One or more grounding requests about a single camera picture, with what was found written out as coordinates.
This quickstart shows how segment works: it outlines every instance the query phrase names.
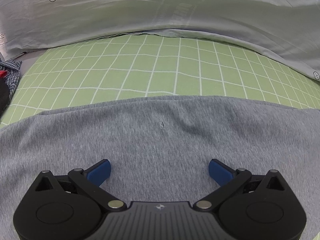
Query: gray fabric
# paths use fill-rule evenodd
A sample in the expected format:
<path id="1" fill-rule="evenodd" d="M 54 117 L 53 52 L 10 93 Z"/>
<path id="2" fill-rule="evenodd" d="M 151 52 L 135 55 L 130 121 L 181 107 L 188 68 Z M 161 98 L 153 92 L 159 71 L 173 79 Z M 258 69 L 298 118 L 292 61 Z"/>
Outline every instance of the gray fabric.
<path id="1" fill-rule="evenodd" d="M 124 200 L 194 203 L 218 188 L 217 158 L 253 174 L 278 169 L 320 230 L 320 112 L 226 97 L 158 97 L 42 112 L 0 129 L 0 239 L 41 170 L 55 175 L 111 161 L 102 188 Z"/>

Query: logo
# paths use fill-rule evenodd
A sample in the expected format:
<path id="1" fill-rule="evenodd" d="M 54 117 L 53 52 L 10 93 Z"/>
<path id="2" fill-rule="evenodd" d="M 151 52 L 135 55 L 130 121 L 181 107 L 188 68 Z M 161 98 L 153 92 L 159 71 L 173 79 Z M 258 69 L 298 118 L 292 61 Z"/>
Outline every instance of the logo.
<path id="1" fill-rule="evenodd" d="M 157 208 L 158 210 L 163 210 L 165 206 L 162 204 L 159 204 L 159 205 L 156 205 L 155 208 Z"/>

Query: checkered fabric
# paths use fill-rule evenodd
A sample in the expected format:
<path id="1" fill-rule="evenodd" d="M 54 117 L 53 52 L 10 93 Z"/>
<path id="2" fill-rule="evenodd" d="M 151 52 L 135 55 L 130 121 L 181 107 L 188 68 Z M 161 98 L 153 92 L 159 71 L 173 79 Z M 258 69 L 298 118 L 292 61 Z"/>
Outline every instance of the checkered fabric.
<path id="1" fill-rule="evenodd" d="M 6 70 L 8 72 L 4 78 L 4 82 L 10 90 L 9 100 L 13 97 L 19 82 L 21 63 L 22 61 L 15 62 L 12 59 L 7 61 L 0 60 L 0 70 Z"/>

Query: green bedsheet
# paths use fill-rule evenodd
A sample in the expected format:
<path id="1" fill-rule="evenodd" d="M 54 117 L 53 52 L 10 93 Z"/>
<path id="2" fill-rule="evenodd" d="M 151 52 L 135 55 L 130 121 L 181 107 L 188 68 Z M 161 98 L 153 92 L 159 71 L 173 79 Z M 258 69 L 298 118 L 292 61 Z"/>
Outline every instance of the green bedsheet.
<path id="1" fill-rule="evenodd" d="M 124 35 L 49 49 L 21 79 L 0 127 L 44 110 L 160 95 L 225 95 L 320 109 L 318 82 L 251 50 Z"/>

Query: bed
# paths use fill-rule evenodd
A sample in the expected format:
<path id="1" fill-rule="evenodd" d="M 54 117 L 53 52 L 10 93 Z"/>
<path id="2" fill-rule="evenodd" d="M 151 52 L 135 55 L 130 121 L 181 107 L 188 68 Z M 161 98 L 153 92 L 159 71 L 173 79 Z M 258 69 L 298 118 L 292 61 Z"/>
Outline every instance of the bed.
<path id="1" fill-rule="evenodd" d="M 0 0 L 4 59 L 49 48 L 26 72 L 22 64 L 0 128 L 45 110 L 162 95 L 221 95 L 320 109 L 319 5 Z"/>
<path id="2" fill-rule="evenodd" d="M 49 109 L 161 95 L 222 95 L 320 109 L 317 81 L 252 50 L 123 35 L 47 50 L 21 78 L 0 127 Z"/>

